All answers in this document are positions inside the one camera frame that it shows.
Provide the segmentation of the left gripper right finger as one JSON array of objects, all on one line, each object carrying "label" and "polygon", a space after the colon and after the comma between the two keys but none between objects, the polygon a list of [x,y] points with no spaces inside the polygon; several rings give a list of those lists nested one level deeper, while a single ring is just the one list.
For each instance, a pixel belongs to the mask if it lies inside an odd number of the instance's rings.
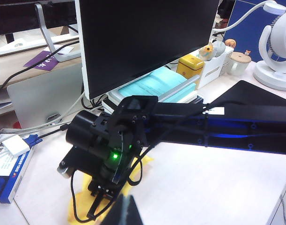
[{"label": "left gripper right finger", "polygon": [[129,225],[143,225],[138,207],[132,195],[129,196],[128,224]]}]

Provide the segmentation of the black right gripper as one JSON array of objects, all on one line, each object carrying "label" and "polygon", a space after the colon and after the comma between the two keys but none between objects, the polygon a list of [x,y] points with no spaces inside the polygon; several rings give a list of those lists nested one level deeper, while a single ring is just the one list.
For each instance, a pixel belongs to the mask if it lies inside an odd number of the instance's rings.
[{"label": "black right gripper", "polygon": [[[90,184],[92,192],[95,193],[95,189],[101,186],[110,192],[110,196],[113,196],[126,182],[131,186],[138,185],[143,174],[143,163],[139,159],[141,149],[141,140],[131,131],[117,131],[111,137],[91,133],[88,136],[88,153],[99,163],[94,168],[96,172]],[[140,165],[138,180],[130,178],[131,166],[135,158],[139,160]],[[103,192],[99,192],[87,213],[87,218],[103,220],[114,202],[115,200],[103,199]]]}]

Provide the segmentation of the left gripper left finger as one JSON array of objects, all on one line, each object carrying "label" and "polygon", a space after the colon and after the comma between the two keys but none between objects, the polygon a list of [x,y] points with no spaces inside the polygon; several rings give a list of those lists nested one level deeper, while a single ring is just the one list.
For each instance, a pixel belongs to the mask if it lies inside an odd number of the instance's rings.
[{"label": "left gripper left finger", "polygon": [[128,215],[129,199],[120,195],[102,221],[103,225],[125,225]]}]

